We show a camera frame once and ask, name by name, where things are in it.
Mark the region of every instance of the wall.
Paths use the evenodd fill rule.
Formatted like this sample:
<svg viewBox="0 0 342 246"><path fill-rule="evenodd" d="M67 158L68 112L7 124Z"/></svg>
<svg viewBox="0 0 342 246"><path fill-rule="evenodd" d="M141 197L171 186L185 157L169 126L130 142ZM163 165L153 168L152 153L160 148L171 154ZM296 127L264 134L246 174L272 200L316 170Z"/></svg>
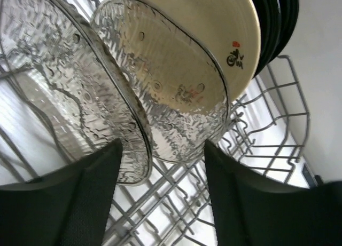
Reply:
<svg viewBox="0 0 342 246"><path fill-rule="evenodd" d="M312 115L304 154L324 181L342 179L342 0L300 0L300 4L296 30L283 54L293 59ZM272 62L272 67L284 80L278 63ZM300 108L297 95L289 92L284 98L289 111ZM304 121L291 125L296 139L302 137L303 125Z"/></svg>

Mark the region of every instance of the transparent plate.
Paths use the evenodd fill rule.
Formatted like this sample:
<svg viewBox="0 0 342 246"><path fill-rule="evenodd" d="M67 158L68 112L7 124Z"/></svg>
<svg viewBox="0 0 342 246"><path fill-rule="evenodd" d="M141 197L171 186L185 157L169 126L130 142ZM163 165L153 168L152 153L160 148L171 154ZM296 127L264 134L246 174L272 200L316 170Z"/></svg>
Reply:
<svg viewBox="0 0 342 246"><path fill-rule="evenodd" d="M203 156L226 129L229 98L213 56L143 0L105 0L91 26L109 47L145 108L153 155L170 163Z"/></svg>
<svg viewBox="0 0 342 246"><path fill-rule="evenodd" d="M252 0L147 0L199 39L217 58L231 100L257 69L261 32Z"/></svg>
<svg viewBox="0 0 342 246"><path fill-rule="evenodd" d="M146 113L107 47L73 7L61 0L1 0L0 43L2 72L13 73L1 86L10 87L43 121L64 158L79 160L120 138L118 183L138 185L149 177L152 136ZM23 67L25 72L15 72ZM1 105L2 116L16 113L12 122L32 117L14 104ZM7 123L12 135L30 129L8 128ZM29 145L20 140L17 145Z"/></svg>

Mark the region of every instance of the dish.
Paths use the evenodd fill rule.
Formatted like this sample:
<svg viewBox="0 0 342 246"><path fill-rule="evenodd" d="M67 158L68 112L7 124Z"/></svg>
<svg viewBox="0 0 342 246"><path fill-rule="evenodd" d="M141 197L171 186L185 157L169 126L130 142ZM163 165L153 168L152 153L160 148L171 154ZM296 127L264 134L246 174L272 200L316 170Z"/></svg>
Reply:
<svg viewBox="0 0 342 246"><path fill-rule="evenodd" d="M286 47L297 24L299 15L299 0L279 0L282 11L282 29L279 43L271 61L275 59Z"/></svg>
<svg viewBox="0 0 342 246"><path fill-rule="evenodd" d="M226 77L231 100L238 98L260 56L260 25L252 0L148 1L212 52Z"/></svg>
<svg viewBox="0 0 342 246"><path fill-rule="evenodd" d="M196 39L145 0L104 0L90 24L142 102L154 157L203 157L225 133L229 97L220 66Z"/></svg>
<svg viewBox="0 0 342 246"><path fill-rule="evenodd" d="M261 54L255 75L268 64L278 45L281 32L279 0L253 0L261 27Z"/></svg>
<svg viewBox="0 0 342 246"><path fill-rule="evenodd" d="M124 150L118 183L141 184L152 168L151 130L141 103L97 34L60 0L1 0L1 7L0 43L7 66L32 66L11 80L46 113L59 142L78 160L120 138ZM69 144L65 126L77 145Z"/></svg>

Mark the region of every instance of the stack of plates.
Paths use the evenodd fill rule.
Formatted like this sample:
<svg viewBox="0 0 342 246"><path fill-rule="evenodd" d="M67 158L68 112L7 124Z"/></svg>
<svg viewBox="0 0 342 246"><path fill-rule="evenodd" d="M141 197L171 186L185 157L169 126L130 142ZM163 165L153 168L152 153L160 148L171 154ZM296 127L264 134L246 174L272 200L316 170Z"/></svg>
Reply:
<svg viewBox="0 0 342 246"><path fill-rule="evenodd" d="M26 71L0 81L0 126L26 149L40 121L67 162L121 138L118 183L139 185L152 156L190 162L220 140L297 16L298 0L104 0L87 23L61 0L1 0L0 68Z"/></svg>

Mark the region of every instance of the black plate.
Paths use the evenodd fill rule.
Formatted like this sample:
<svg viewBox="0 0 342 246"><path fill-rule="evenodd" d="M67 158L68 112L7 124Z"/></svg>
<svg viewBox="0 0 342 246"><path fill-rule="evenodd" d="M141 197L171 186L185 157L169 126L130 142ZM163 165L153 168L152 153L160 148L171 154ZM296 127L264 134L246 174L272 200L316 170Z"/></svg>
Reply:
<svg viewBox="0 0 342 246"><path fill-rule="evenodd" d="M281 7L279 0L252 0L258 13L261 28L261 53L257 75L269 63L281 32Z"/></svg>
<svg viewBox="0 0 342 246"><path fill-rule="evenodd" d="M282 11L282 30L279 43L273 53L271 61L275 59L289 42L299 14L299 0L279 0Z"/></svg>

